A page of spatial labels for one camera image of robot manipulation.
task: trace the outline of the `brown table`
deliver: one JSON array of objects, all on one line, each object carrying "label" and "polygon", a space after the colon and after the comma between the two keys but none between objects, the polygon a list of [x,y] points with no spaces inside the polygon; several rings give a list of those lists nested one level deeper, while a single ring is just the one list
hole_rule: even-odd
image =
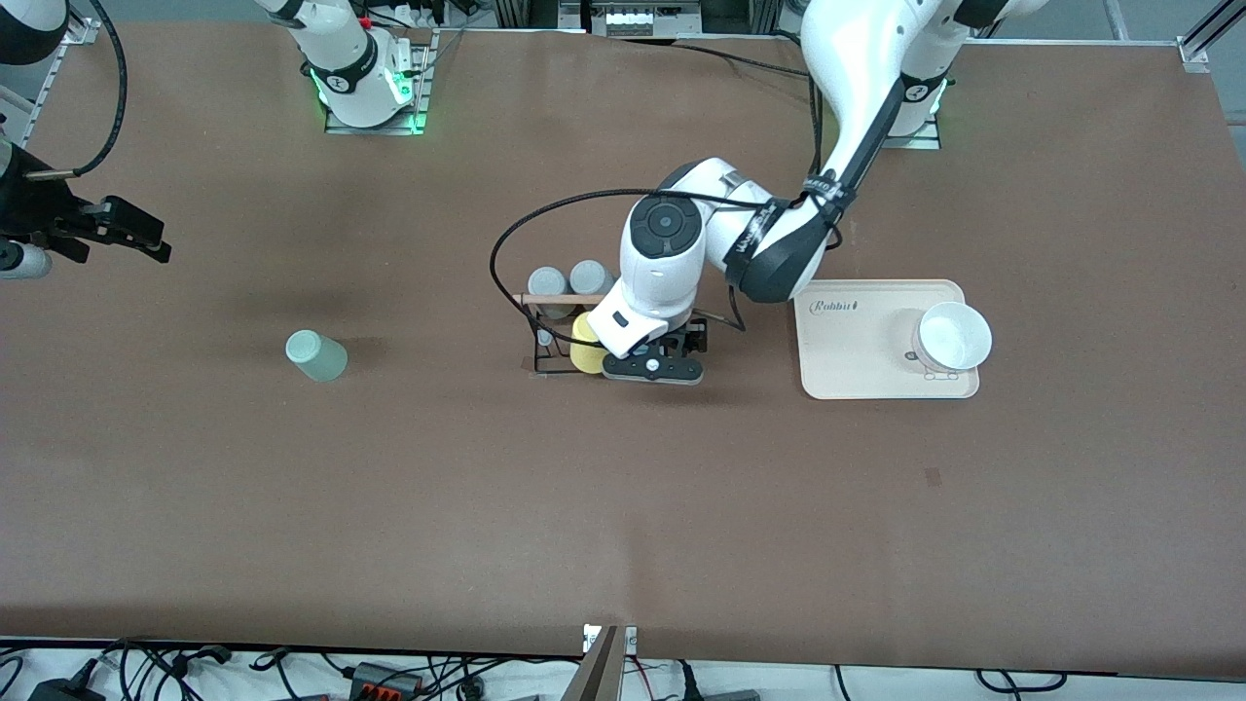
[{"label": "brown table", "polygon": [[[966,49],[944,149],[881,156],[820,276],[958,281],[982,391],[835,403],[787,305],[715,327],[697,388],[535,380],[486,274],[525,212],[700,157],[795,191],[800,80],[472,34],[425,136],[329,137],[285,32],[122,31],[126,128],[75,187],[173,261],[4,286],[2,633],[573,654],[618,621],[655,657],[1246,675],[1246,177],[1175,50]],[[71,56],[60,166],[115,90],[106,42]],[[532,224],[505,278],[613,260],[629,205]],[[284,360],[302,326],[344,379]]]}]

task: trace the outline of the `rectangular tray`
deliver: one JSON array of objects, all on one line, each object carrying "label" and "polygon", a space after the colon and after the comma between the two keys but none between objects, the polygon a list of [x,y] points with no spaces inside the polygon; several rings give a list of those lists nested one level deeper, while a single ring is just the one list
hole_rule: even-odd
[{"label": "rectangular tray", "polygon": [[947,279],[815,279],[794,299],[800,381],[815,400],[968,400],[977,369],[937,374],[907,356],[913,329],[939,301],[964,301]]}]

